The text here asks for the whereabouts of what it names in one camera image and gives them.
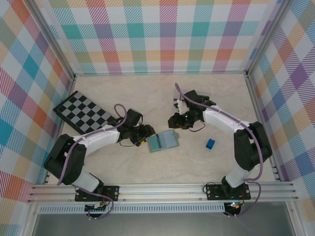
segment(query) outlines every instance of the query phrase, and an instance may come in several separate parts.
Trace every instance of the checkerboard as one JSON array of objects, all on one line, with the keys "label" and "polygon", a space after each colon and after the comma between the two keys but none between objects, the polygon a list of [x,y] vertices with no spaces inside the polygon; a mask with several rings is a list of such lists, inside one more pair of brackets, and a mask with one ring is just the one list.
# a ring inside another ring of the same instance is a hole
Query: checkerboard
[{"label": "checkerboard", "polygon": [[79,134],[98,130],[108,122],[115,120],[110,114],[78,91],[70,95],[53,111]]}]

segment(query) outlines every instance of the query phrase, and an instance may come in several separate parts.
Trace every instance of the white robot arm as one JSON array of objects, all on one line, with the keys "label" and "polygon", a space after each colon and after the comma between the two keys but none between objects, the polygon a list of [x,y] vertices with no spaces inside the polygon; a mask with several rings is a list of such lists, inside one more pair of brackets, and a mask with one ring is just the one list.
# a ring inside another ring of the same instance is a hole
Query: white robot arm
[{"label": "white robot arm", "polygon": [[231,198],[235,193],[239,193],[238,188],[245,183],[251,170],[260,163],[256,144],[252,142],[252,136],[247,130],[250,130],[258,140],[263,161],[272,154],[263,125],[258,121],[249,123],[235,118],[231,119],[233,116],[210,101],[209,97],[199,96],[195,90],[184,94],[184,98],[184,104],[181,102],[177,106],[179,113],[175,113],[168,121],[170,128],[189,129],[193,127],[196,121],[201,120],[234,136],[234,157],[237,164],[222,179],[221,186],[225,196]]},{"label": "white robot arm", "polygon": [[133,109],[127,111],[125,122],[118,127],[121,119],[118,118],[112,124],[88,134],[74,137],[61,135],[49,153],[44,168],[57,177],[60,183],[72,184],[89,192],[103,194],[102,181],[82,171],[85,157],[123,139],[130,139],[134,145],[140,146],[147,137],[155,134],[150,125],[142,124],[142,114]]}]

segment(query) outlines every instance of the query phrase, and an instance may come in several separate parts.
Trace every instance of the colorful plaid pattern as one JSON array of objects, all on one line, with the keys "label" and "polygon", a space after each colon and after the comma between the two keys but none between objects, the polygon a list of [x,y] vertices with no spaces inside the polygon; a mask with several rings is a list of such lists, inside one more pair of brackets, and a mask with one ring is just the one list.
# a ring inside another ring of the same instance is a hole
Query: colorful plaid pattern
[{"label": "colorful plaid pattern", "polygon": [[[85,74],[243,71],[252,53],[249,45],[261,34],[257,29],[265,9],[275,3],[42,0],[49,1],[51,16],[40,1],[37,4],[74,71],[80,67]],[[64,45],[70,46],[74,58]]]},{"label": "colorful plaid pattern", "polygon": [[285,180],[315,232],[315,1],[296,0],[252,82]]},{"label": "colorful plaid pattern", "polygon": [[0,0],[0,235],[21,229],[70,79],[22,0]]},{"label": "colorful plaid pattern", "polygon": [[273,19],[275,18],[275,16],[276,16],[276,14],[277,14],[277,12],[278,12],[278,10],[279,10],[279,8],[280,8],[282,2],[283,2],[283,0],[277,0],[277,3],[276,3],[276,5],[274,6],[274,9],[272,10],[272,12],[271,12],[271,14],[270,14],[270,16],[269,16],[269,18],[268,18],[268,21],[267,21],[267,23],[266,23],[266,25],[265,25],[263,31],[261,32],[258,41],[257,41],[256,44],[255,44],[255,48],[254,48],[254,50],[252,51],[252,54],[251,54],[251,56],[250,56],[250,59],[248,60],[248,62],[247,62],[247,64],[246,64],[246,69],[245,69],[245,70],[248,70],[249,66],[251,65],[252,60],[253,60],[253,58],[255,57],[256,52],[257,52],[257,50],[259,49],[261,43],[263,42],[263,40],[264,40],[264,38],[265,38],[265,35],[266,35],[266,33],[267,33],[269,27],[271,26],[271,23],[272,23]]}]

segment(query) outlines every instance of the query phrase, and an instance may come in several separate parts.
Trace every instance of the small blue block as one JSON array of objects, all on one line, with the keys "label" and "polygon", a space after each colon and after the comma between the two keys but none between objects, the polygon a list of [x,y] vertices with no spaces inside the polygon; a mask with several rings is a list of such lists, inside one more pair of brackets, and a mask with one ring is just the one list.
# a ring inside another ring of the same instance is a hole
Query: small blue block
[{"label": "small blue block", "polygon": [[206,147],[207,147],[208,149],[212,149],[214,144],[215,144],[215,141],[212,140],[212,139],[209,139],[209,141],[208,141]]}]

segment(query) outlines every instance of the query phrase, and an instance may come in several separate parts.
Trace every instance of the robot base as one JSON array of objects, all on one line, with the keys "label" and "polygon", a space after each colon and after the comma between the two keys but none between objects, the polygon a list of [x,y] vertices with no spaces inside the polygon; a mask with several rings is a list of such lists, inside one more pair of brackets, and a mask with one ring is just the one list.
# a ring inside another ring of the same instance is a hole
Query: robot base
[{"label": "robot base", "polygon": [[[111,198],[114,202],[118,201],[119,186],[102,186],[101,189],[96,189],[96,193]],[[76,190],[75,198],[76,202],[102,202],[102,197],[97,197],[83,192],[80,189]]]},{"label": "robot base", "polygon": [[249,200],[251,199],[250,189],[247,184],[242,184],[233,189],[229,197],[225,194],[222,184],[207,184],[204,186],[207,200]]},{"label": "robot base", "polygon": [[233,203],[224,203],[224,215],[238,215],[241,212],[242,206],[235,207]]}]

